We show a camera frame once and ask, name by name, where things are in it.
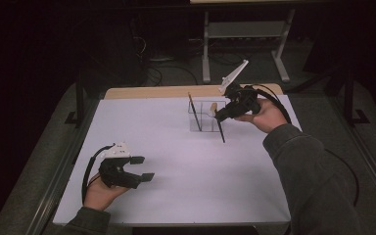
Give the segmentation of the clear acrylic organizer box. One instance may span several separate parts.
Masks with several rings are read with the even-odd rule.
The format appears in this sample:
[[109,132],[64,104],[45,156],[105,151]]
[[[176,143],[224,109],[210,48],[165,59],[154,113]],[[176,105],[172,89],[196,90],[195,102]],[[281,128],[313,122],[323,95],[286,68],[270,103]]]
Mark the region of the clear acrylic organizer box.
[[[218,132],[218,126],[215,118],[212,116],[210,110],[211,104],[217,102],[217,110],[224,108],[226,103],[224,101],[206,101],[206,100],[194,100],[197,116],[202,127],[203,132]],[[198,125],[194,118],[190,103],[188,104],[188,117],[189,117],[189,129],[191,131],[198,132]]]

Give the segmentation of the thin black orange-ended makeup brush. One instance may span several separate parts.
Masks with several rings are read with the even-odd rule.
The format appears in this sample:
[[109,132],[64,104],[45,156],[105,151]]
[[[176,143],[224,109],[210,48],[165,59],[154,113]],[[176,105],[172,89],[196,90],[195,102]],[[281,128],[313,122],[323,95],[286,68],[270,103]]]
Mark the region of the thin black orange-ended makeup brush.
[[195,105],[194,105],[194,102],[193,102],[193,99],[192,99],[190,92],[188,92],[188,98],[189,98],[189,102],[190,102],[190,106],[191,106],[194,118],[195,118],[196,123],[198,125],[198,129],[199,129],[199,131],[202,131],[202,127],[200,125],[200,122],[199,122],[199,119],[198,119],[198,116],[197,116],[197,112],[196,112],[196,109],[195,109]]

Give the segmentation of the white table mat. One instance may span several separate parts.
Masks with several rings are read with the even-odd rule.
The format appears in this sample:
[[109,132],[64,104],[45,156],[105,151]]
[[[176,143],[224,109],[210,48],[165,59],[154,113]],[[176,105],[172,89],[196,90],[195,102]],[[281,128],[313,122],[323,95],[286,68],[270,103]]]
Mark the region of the white table mat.
[[189,129],[189,98],[117,99],[99,103],[54,220],[69,222],[81,207],[89,159],[102,147],[125,142],[154,173],[108,208],[115,224],[130,226],[256,224],[290,219],[277,170],[264,150],[264,133],[233,119],[218,132]]

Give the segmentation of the black metal stand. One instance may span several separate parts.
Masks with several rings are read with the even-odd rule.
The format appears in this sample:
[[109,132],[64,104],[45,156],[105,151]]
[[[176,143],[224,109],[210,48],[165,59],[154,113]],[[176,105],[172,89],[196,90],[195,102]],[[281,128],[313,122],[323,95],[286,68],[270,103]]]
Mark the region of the black metal stand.
[[81,71],[77,73],[75,79],[75,110],[69,112],[68,117],[65,120],[66,124],[74,124],[76,128],[79,128],[82,124],[84,116],[84,89],[81,79]]
[[345,82],[344,94],[344,117],[350,126],[355,126],[360,123],[368,123],[369,119],[363,110],[356,110],[353,108],[353,93],[354,93],[354,78],[351,70],[348,70],[347,79]]

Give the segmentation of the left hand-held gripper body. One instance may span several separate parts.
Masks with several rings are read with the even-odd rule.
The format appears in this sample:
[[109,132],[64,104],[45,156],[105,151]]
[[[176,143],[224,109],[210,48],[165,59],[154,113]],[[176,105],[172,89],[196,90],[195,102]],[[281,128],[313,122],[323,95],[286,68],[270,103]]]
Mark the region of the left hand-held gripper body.
[[114,143],[99,154],[102,162],[99,174],[102,181],[108,186],[119,186],[136,189],[141,181],[141,175],[124,170],[124,166],[130,164],[132,157],[124,142]]

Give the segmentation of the aluminium frame rail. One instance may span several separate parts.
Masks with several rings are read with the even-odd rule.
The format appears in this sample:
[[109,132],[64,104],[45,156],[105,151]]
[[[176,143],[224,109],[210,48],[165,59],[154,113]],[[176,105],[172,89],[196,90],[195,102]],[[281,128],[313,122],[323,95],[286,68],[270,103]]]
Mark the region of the aluminium frame rail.
[[79,123],[73,120],[78,104],[70,100],[61,102],[51,117],[32,154],[30,184],[41,192],[24,235],[42,235],[51,221],[98,105],[98,100],[85,100]]
[[327,149],[346,165],[354,183],[354,201],[364,205],[372,203],[368,192],[374,185],[376,190],[376,115],[365,114],[361,109],[352,111],[354,117],[346,118],[344,108],[336,98],[328,103],[338,120],[335,140]]

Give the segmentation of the black fluffy-tipped makeup brush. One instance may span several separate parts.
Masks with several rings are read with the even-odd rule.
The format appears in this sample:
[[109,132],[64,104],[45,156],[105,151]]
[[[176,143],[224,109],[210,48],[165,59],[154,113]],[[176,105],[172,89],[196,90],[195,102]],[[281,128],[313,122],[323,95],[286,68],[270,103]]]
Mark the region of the black fluffy-tipped makeup brush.
[[221,123],[220,121],[216,118],[216,112],[217,112],[217,102],[213,102],[211,103],[211,114],[212,116],[215,118],[216,120],[216,123],[217,123],[217,126],[218,126],[218,130],[219,130],[219,133],[220,133],[220,136],[221,136],[221,139],[222,139],[222,142],[225,143],[225,137],[224,137],[224,134],[223,134],[223,130],[222,130],[222,126],[221,126]]

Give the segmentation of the white metal frame desk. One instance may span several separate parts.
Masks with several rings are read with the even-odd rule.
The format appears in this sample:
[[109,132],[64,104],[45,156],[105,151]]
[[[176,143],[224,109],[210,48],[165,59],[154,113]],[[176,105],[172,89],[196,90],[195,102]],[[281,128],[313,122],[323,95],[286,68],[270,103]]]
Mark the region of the white metal frame desk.
[[[231,4],[239,3],[291,3],[297,0],[190,0],[191,4]],[[204,12],[204,37],[203,37],[203,82],[211,82],[211,69],[209,58],[209,40],[224,38],[278,38],[279,43],[275,50],[271,51],[271,57],[277,68],[281,80],[285,83],[290,77],[282,61],[282,54],[287,42],[296,8],[290,7],[287,17],[282,21],[211,21],[210,12]]]

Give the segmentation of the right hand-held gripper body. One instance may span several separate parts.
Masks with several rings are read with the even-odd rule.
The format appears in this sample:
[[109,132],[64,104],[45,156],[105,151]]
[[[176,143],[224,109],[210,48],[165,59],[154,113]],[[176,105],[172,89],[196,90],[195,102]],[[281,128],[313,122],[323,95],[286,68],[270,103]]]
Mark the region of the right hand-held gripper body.
[[235,82],[237,76],[248,63],[248,60],[244,60],[240,66],[222,79],[221,85],[218,88],[220,93],[230,100],[225,107],[232,107],[234,113],[239,115],[243,115],[247,112],[258,114],[260,111],[260,105],[257,101],[258,92],[256,89],[251,85],[242,87]]

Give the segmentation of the person's left hand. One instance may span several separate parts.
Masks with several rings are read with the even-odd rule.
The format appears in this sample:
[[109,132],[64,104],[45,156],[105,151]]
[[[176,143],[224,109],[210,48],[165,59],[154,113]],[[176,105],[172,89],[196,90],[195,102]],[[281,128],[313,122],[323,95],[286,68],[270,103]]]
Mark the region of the person's left hand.
[[124,187],[108,187],[101,179],[100,174],[94,175],[86,190],[83,205],[86,208],[104,211],[117,197],[128,191]]

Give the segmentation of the person's right hand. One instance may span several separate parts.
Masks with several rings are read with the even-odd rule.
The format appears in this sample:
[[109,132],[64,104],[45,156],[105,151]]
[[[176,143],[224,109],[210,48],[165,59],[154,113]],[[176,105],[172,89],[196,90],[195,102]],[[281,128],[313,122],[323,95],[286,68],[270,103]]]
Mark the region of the person's right hand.
[[264,133],[269,133],[276,127],[287,123],[281,111],[271,101],[258,98],[258,104],[260,105],[258,114],[244,114],[235,117],[235,120],[249,122]]

